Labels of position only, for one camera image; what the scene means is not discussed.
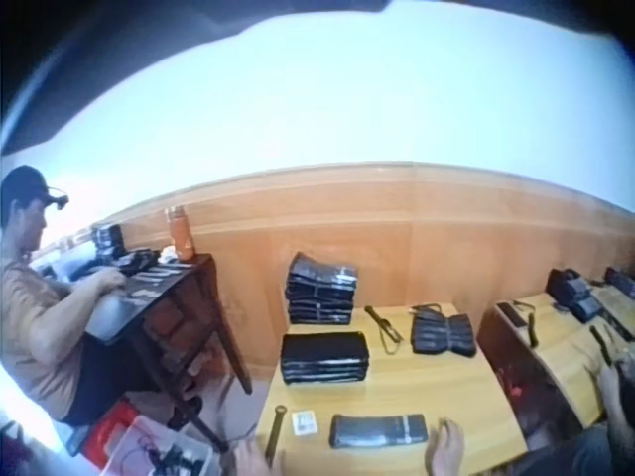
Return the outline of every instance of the wooden table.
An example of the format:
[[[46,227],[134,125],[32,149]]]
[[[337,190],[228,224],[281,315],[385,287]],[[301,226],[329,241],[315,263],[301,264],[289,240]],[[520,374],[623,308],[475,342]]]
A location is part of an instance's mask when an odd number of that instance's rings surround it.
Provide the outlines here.
[[[442,304],[446,316],[457,314],[451,304]],[[352,384],[287,386],[280,367],[276,370],[258,425],[258,440],[264,448],[274,419],[274,408],[288,408],[278,442],[285,452],[285,471],[293,475],[427,474],[426,446],[416,444],[381,450],[331,449],[330,421],[334,414],[351,417],[386,417],[423,414],[429,431],[439,419],[448,417],[463,427],[465,458],[461,466],[470,474],[497,466],[527,451],[518,423],[494,373],[478,350],[474,358],[446,352],[427,356],[412,352],[412,317],[404,307],[376,309],[404,337],[399,352],[387,355],[379,327],[361,309],[353,312],[349,326],[292,325],[289,333],[362,331],[370,352],[366,380]],[[312,410],[318,434],[295,437],[291,414]]]
[[[140,289],[153,291],[157,295],[143,299],[139,304],[130,303],[124,300],[123,296],[116,294],[103,297],[90,317],[86,332],[104,345],[112,345],[119,339],[127,339],[139,354],[148,373],[159,387],[171,397],[175,406],[185,414],[188,420],[217,450],[224,452],[228,449],[227,443],[217,436],[187,405],[181,394],[179,381],[185,376],[188,367],[202,352],[209,339],[217,335],[231,368],[245,393],[252,393],[252,385],[224,319],[216,289],[216,271],[213,258],[209,254],[196,255],[188,264],[190,264],[189,268],[177,269],[180,271],[177,275],[166,277],[155,286],[137,281],[134,277],[129,278],[125,287],[126,295],[131,296],[132,293]],[[195,281],[198,293],[205,303],[204,311],[194,308],[190,302],[186,302],[181,297],[181,286],[192,280]],[[178,332],[186,322],[195,323],[200,329],[197,341],[190,346],[174,372],[168,372],[157,360],[156,353],[148,345],[148,339],[143,329],[143,323],[149,315],[149,311],[164,298],[172,302],[183,318],[168,333],[169,335]]]
[[[601,358],[599,345],[593,339],[589,328],[595,325],[609,344],[607,332],[610,332],[619,347],[625,345],[624,340],[601,317],[582,324],[568,311],[556,310],[553,306],[554,299],[547,293],[516,299],[516,301],[536,308],[534,315],[538,347],[530,348],[527,328],[516,328],[497,305],[498,317],[518,334],[527,348],[545,367],[582,427],[591,426],[602,413],[602,403],[593,378],[587,370],[593,358]],[[525,321],[528,320],[529,309],[518,305],[514,308]]]
[[[591,293],[631,336],[635,336],[635,300],[611,285],[592,286]]]

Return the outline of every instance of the desk leg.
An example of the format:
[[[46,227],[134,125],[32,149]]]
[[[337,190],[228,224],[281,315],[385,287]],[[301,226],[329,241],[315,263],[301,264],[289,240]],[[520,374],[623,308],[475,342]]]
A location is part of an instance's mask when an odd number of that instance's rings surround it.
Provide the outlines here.
[[[218,299],[216,290],[213,290],[212,292],[212,289],[210,288],[210,278],[212,276],[214,277],[215,283],[216,272],[215,269],[213,270],[211,268],[214,266],[215,265],[210,263],[208,267],[201,270],[199,273],[196,273],[196,282],[198,283],[198,289],[203,299],[206,300],[211,307],[212,319],[215,321],[216,324],[218,339],[220,340],[222,348],[225,350],[225,354],[227,355],[229,364],[231,365],[231,368],[234,371],[236,377],[238,377],[238,381],[242,386],[242,390],[244,390],[247,395],[251,395],[251,393],[253,392],[251,379],[249,378],[249,374],[247,373],[247,370],[245,369],[245,366],[240,359],[240,355],[238,355],[238,352],[236,350],[236,343],[233,339],[233,336],[227,328],[227,324],[223,317],[222,307],[220,306],[220,301]]]
[[[227,443],[222,441],[214,432],[209,429],[205,423],[198,417],[198,415],[191,410],[187,402],[181,396],[178,385],[173,385],[170,380],[170,375],[162,367],[161,363],[157,360],[156,355],[152,352],[152,349],[148,346],[148,342],[143,338],[139,332],[132,332],[128,337],[130,343],[139,354],[141,362],[146,367],[152,378],[157,382],[161,390],[166,392],[175,403],[177,409],[191,421],[191,424],[207,438],[211,444],[221,453],[226,452],[229,448]]]

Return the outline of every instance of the person's hand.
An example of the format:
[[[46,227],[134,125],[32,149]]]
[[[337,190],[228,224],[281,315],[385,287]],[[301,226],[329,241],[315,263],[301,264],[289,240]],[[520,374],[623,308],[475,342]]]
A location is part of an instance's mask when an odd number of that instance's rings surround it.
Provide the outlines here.
[[[240,441],[234,449],[236,476],[282,476],[280,467],[270,469],[255,441]]]
[[[621,405],[619,400],[619,374],[614,365],[609,367],[602,362],[599,371],[595,375],[595,383],[602,397],[602,402],[607,409],[614,408],[615,405]]]
[[[432,476],[458,476],[465,452],[462,428],[449,419],[442,420],[437,444],[431,447]]]
[[[126,277],[119,273],[116,268],[104,268],[88,277],[86,281],[90,286],[95,286],[100,295],[105,295],[122,288],[126,284]]]

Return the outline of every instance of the small card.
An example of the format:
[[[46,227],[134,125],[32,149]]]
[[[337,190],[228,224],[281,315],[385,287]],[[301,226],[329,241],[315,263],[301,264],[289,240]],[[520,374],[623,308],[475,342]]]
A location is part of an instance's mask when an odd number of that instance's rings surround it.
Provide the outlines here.
[[[291,414],[294,424],[294,435],[304,436],[306,434],[318,434],[318,422],[316,414],[312,410],[295,412]]]

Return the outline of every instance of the baseball cap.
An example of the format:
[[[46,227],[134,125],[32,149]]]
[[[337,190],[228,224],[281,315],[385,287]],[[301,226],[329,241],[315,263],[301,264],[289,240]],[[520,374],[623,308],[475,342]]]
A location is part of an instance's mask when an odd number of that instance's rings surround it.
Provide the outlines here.
[[[36,198],[45,206],[55,203],[62,210],[68,203],[65,194],[51,194],[52,189],[47,186],[44,176],[37,169],[30,166],[20,166],[12,170],[0,184],[0,202],[2,217],[8,219],[9,206],[13,200],[18,200],[25,206]]]

